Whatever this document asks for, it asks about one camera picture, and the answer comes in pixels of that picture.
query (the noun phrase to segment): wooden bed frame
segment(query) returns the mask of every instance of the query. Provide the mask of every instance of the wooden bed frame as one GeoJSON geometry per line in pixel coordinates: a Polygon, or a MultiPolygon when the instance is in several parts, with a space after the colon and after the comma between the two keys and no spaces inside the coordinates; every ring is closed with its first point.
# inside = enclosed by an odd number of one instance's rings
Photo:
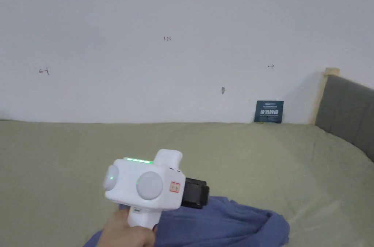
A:
{"type": "Polygon", "coordinates": [[[322,96],[324,94],[326,82],[328,79],[328,76],[330,75],[335,75],[335,76],[340,76],[340,69],[339,68],[326,68],[324,72],[324,76],[320,82],[319,86],[319,92],[317,95],[317,99],[313,108],[313,115],[312,115],[312,121],[311,124],[315,125],[316,124],[316,118],[317,118],[317,113],[319,109],[319,105],[321,104],[322,96]]]}

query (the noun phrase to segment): hand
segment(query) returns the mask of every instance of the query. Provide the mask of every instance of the hand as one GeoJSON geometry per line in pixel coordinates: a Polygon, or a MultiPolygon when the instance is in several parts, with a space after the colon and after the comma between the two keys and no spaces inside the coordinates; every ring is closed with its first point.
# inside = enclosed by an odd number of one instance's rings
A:
{"type": "Polygon", "coordinates": [[[98,247],[152,247],[154,232],[143,227],[133,227],[127,223],[129,210],[118,210],[107,221],[98,247]]]}

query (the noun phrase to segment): handwritten mark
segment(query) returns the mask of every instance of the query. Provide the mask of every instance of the handwritten mark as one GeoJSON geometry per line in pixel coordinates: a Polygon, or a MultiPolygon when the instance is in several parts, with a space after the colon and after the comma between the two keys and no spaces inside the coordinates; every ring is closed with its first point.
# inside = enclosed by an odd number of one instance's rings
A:
{"type": "Polygon", "coordinates": [[[49,75],[48,73],[48,68],[46,68],[45,70],[42,71],[42,69],[39,70],[39,73],[43,73],[43,72],[47,72],[47,75],[49,75]]]}

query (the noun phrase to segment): bed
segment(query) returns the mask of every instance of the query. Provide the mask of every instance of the bed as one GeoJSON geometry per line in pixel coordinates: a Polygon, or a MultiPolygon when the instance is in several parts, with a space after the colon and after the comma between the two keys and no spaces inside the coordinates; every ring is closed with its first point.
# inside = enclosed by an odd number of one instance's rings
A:
{"type": "Polygon", "coordinates": [[[0,122],[1,246],[82,246],[114,159],[184,153],[211,195],[274,210],[289,246],[374,246],[374,91],[326,69],[314,125],[0,122]]]}

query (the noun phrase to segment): dark blue sign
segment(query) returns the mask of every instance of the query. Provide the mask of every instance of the dark blue sign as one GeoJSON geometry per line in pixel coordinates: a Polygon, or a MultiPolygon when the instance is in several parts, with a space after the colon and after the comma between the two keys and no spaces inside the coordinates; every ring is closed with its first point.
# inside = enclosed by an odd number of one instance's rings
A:
{"type": "Polygon", "coordinates": [[[255,122],[281,123],[284,101],[258,101],[255,112],[255,122]]]}

